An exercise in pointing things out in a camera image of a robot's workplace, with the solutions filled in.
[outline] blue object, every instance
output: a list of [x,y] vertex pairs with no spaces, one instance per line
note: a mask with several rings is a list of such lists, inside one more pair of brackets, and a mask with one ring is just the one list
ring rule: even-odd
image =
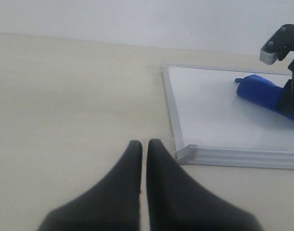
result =
[[277,112],[294,121],[294,116],[285,115],[276,109],[276,104],[283,93],[283,88],[276,86],[271,81],[258,75],[236,78],[234,82],[239,83],[237,89],[238,96],[270,109],[273,112]]

